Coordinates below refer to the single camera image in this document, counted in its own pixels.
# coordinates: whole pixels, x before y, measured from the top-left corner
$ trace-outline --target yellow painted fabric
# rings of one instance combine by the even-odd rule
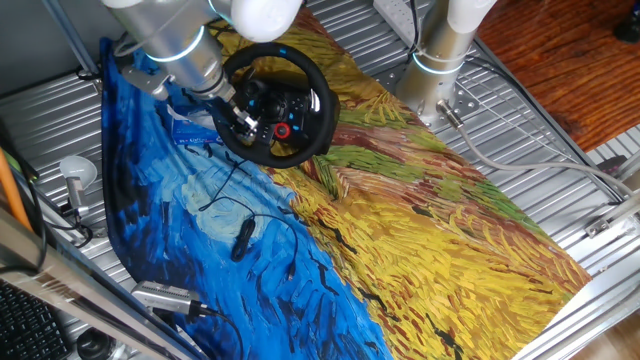
[[[250,44],[217,35],[226,51]],[[329,154],[265,171],[297,193],[292,208],[370,302],[394,357],[512,358],[589,275],[364,75],[308,10],[278,41],[318,64],[342,110]],[[254,67],[299,71],[275,58]]]

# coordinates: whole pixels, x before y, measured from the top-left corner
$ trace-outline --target wooden floor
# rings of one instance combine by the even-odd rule
[[[612,35],[633,0],[498,0],[480,38],[580,147],[640,124],[640,44]]]
[[[636,313],[600,335],[572,360],[640,359],[640,314]]]

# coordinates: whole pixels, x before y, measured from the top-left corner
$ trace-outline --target blue fabric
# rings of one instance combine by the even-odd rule
[[[198,211],[232,169],[228,150],[217,144],[211,144],[210,151],[175,145],[167,131],[167,102],[156,102],[127,83],[117,72],[110,47],[110,41],[102,41],[107,221],[113,248],[131,276],[195,290],[238,326],[245,358],[391,358],[367,304],[342,283],[305,226],[278,209],[289,209],[293,192],[275,185],[252,163],[241,166],[246,173],[234,172],[220,196],[285,219],[299,237],[297,270],[288,281],[294,234],[269,218],[256,219],[245,258],[230,260],[249,212],[227,200]],[[135,63],[154,71],[142,53],[135,54]],[[190,104],[179,88],[170,86],[169,91],[173,105]],[[239,358],[236,335],[224,322],[199,318],[186,324],[183,316],[177,322],[207,355]]]

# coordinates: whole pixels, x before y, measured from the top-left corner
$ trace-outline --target red button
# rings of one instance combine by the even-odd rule
[[[284,140],[287,137],[289,137],[290,134],[291,134],[291,128],[289,128],[289,125],[287,125],[285,123],[278,123],[276,125],[276,129],[275,129],[274,135],[278,139]]]

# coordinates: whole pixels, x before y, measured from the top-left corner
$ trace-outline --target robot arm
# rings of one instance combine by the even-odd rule
[[[221,49],[205,24],[221,16],[255,42],[274,40],[291,25],[301,0],[102,0],[127,32],[158,64],[150,76],[132,67],[123,75],[136,87],[164,100],[164,81],[203,100],[231,100],[235,90],[222,69]]]
[[[396,96],[425,121],[440,116],[438,102],[454,98],[458,73],[478,26],[496,0],[436,0],[422,21],[418,51]]]

